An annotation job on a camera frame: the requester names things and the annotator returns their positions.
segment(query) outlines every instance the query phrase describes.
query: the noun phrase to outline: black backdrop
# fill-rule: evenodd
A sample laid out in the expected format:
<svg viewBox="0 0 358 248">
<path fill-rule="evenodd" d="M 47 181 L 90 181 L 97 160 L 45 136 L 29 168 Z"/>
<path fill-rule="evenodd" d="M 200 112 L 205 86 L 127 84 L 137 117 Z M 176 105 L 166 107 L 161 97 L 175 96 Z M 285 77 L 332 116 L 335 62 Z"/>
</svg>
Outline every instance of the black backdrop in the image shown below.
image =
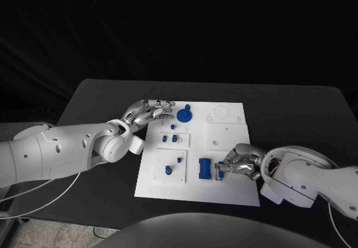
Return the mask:
<svg viewBox="0 0 358 248">
<path fill-rule="evenodd" d="M 176 21 L 139 12 L 122 21 L 124 9 L 100 0 L 0 3 L 2 99 L 21 103 L 2 109 L 42 106 L 60 118 L 86 78 L 329 85 L 354 104 L 355 7 L 260 6 L 195 21 L 187 11 Z"/>
</svg>

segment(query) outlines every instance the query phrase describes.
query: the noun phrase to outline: raised white platform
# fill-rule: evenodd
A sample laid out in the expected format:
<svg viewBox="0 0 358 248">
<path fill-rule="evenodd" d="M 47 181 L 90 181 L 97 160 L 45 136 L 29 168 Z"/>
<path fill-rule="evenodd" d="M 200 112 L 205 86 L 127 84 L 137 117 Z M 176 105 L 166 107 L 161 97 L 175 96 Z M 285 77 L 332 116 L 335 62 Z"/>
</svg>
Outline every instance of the raised white platform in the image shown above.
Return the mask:
<svg viewBox="0 0 358 248">
<path fill-rule="evenodd" d="M 182 123 L 176 113 L 187 104 L 192 119 Z M 246 175 L 226 173 L 223 181 L 215 180 L 214 164 L 224 160 L 237 143 L 250 144 L 243 104 L 176 102 L 172 115 L 175 119 L 149 123 L 135 196 L 260 206 L 256 182 Z M 201 158 L 211 159 L 213 179 L 200 179 Z M 166 165 L 172 167 L 171 175 L 165 173 Z"/>
</svg>

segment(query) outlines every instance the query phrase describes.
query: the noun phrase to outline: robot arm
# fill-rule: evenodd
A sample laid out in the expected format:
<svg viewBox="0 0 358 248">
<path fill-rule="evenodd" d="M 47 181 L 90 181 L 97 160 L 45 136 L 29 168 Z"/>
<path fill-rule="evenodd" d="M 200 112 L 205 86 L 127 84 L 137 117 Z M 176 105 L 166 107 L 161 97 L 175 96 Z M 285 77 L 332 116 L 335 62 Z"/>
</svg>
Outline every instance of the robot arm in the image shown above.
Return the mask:
<svg viewBox="0 0 358 248">
<path fill-rule="evenodd" d="M 32 180 L 71 176 L 96 165 L 117 162 L 127 151 L 140 154 L 133 135 L 152 120 L 174 118 L 175 102 L 140 100 L 119 120 L 64 127 L 32 127 L 0 142 L 0 188 Z"/>
<path fill-rule="evenodd" d="M 266 152 L 237 144 L 224 164 L 215 167 L 246 174 L 253 180 L 262 176 L 262 194 L 275 203 L 285 199 L 311 208 L 321 194 L 344 215 L 358 219 L 358 166 L 338 168 L 322 154 L 303 147 L 288 146 Z"/>
</svg>

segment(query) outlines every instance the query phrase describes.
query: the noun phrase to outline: black table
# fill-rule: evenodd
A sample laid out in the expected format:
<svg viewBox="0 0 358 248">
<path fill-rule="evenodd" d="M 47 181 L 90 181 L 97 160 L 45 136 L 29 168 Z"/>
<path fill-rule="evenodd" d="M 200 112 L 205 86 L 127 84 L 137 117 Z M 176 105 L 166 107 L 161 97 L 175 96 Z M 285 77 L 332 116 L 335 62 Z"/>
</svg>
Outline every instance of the black table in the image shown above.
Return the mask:
<svg viewBox="0 0 358 248">
<path fill-rule="evenodd" d="M 253 145 L 267 150 L 288 145 L 305 146 L 328 155 L 340 166 L 358 162 L 358 124 L 342 94 L 334 87 L 84 80 L 58 125 L 117 119 L 140 99 L 241 102 Z M 146 128 L 137 136 L 146 138 Z M 163 214 L 221 213 L 270 223 L 334 247 L 345 247 L 334 231 L 327 202 L 321 197 L 311 209 L 296 207 L 286 201 L 276 205 L 263 196 L 262 207 L 135 197 L 140 159 L 142 156 L 129 152 L 117 163 L 99 165 L 84 172 L 64 197 L 28 216 L 123 228 Z M 47 204 L 67 189 L 74 178 L 58 179 L 19 197 L 10 213 L 22 214 Z M 21 190 L 39 183 L 22 183 Z M 358 244 L 358 222 L 335 210 L 334 219 L 348 242 Z"/>
</svg>

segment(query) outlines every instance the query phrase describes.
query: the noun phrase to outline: floor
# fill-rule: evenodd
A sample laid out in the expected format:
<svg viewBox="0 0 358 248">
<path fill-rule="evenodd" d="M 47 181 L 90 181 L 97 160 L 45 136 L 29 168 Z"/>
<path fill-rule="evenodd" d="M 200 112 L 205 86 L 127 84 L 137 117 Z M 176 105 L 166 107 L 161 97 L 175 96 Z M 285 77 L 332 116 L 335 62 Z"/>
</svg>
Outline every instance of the floor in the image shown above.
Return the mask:
<svg viewBox="0 0 358 248">
<path fill-rule="evenodd" d="M 103 238 L 114 233 L 114 230 L 96 228 Z M 91 248 L 101 241 L 93 227 L 31 220 L 19 225 L 5 248 Z"/>
</svg>

